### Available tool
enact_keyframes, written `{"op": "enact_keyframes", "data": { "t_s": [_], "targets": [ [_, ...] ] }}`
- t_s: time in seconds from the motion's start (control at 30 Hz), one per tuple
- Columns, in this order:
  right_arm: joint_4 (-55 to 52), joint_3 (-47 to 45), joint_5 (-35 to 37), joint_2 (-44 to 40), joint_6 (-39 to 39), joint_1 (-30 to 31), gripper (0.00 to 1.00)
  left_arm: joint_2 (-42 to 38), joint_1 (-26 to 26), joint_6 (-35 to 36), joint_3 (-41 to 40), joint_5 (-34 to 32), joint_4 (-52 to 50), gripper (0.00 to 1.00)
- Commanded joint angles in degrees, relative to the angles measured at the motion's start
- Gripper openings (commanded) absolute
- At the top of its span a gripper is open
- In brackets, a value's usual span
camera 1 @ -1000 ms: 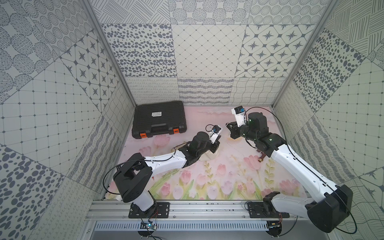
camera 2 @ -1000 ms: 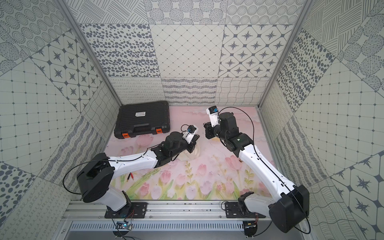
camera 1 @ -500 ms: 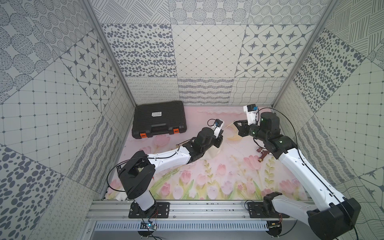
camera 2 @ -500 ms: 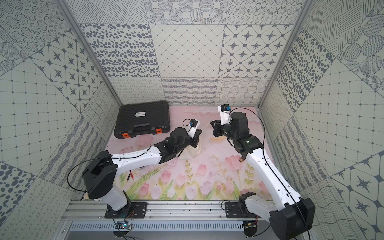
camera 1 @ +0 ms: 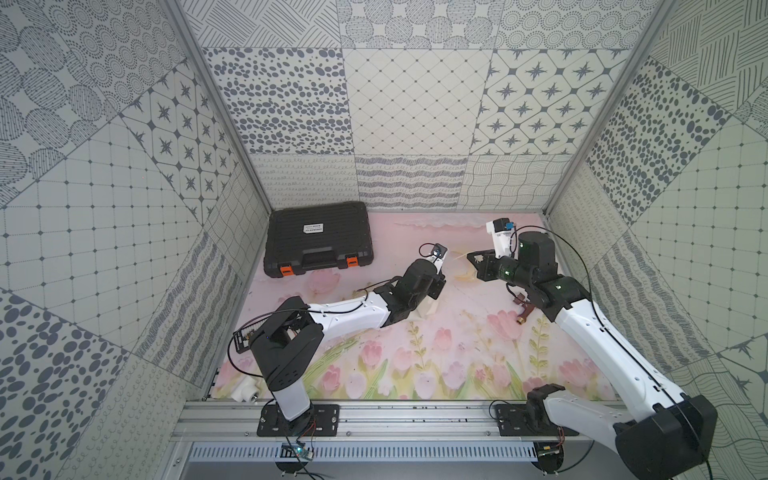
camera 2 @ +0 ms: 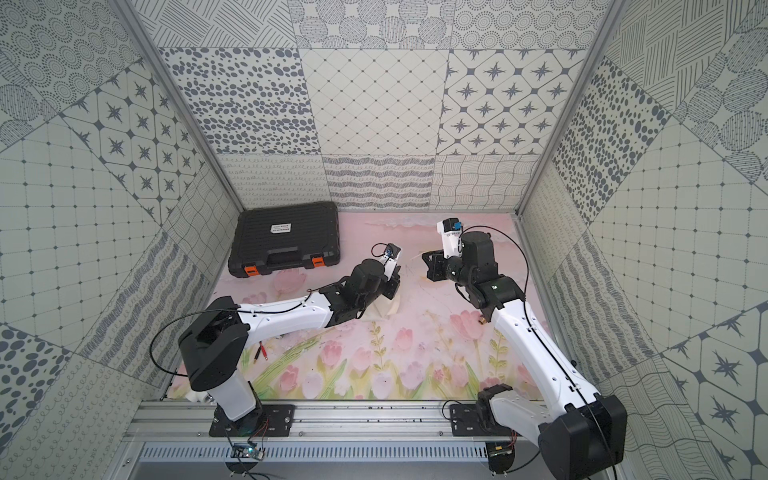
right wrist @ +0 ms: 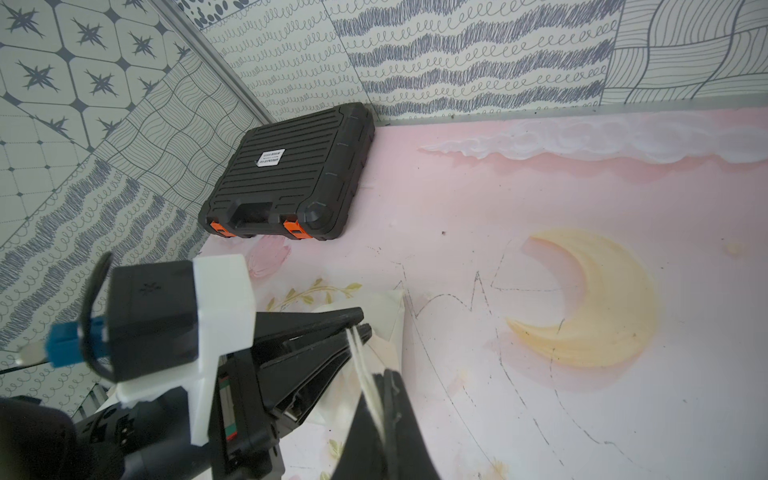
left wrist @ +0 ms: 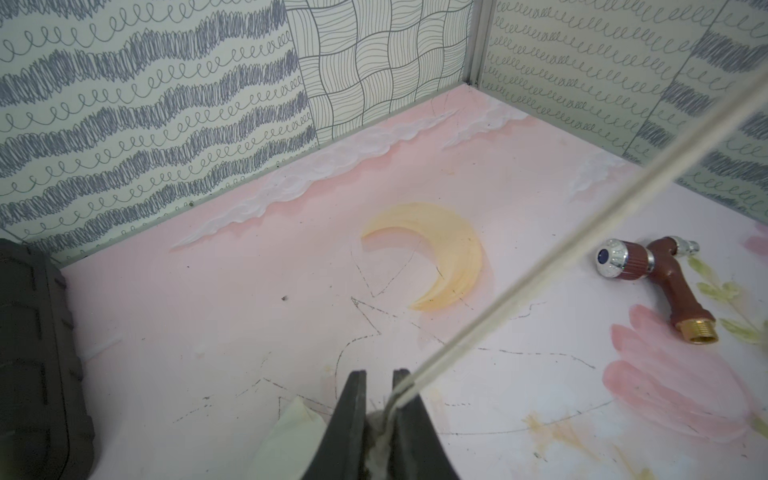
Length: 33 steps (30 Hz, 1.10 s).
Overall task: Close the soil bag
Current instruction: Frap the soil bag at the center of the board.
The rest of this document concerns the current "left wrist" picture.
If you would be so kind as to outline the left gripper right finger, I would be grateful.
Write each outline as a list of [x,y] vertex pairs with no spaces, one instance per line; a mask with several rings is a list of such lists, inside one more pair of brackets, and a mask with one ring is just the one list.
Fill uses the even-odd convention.
[[388,478],[458,480],[423,400],[415,396],[395,414]]

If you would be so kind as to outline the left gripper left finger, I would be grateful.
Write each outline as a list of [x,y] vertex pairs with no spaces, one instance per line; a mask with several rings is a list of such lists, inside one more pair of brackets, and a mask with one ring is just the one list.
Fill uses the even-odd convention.
[[303,480],[357,480],[363,476],[367,374],[349,374]]

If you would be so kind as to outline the cream cloth soil bag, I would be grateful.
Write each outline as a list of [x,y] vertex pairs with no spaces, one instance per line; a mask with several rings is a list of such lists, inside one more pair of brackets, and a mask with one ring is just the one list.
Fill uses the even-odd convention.
[[243,479],[301,479],[326,428],[325,420],[295,397],[260,445]]

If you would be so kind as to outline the maroon hose spray nozzle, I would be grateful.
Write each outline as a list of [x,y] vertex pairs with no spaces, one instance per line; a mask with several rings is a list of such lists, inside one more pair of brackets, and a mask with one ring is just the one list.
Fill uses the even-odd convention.
[[696,299],[679,260],[700,251],[697,242],[666,236],[646,245],[608,239],[595,253],[597,272],[609,279],[647,278],[659,287],[670,307],[670,324],[682,339],[694,345],[719,341],[716,320]]

